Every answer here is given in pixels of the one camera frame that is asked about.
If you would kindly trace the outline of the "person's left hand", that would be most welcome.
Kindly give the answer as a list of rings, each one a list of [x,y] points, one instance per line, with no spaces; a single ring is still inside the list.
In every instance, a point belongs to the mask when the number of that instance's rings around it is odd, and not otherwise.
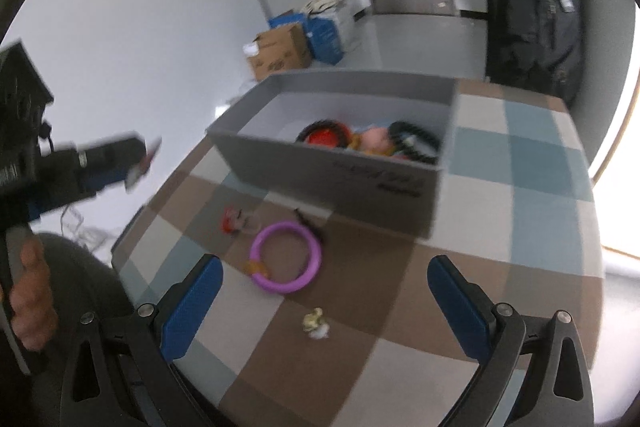
[[[32,235],[23,243],[20,260],[24,273],[9,293],[14,312],[11,329],[27,351],[40,352],[55,335],[58,314],[49,265],[37,236]]]

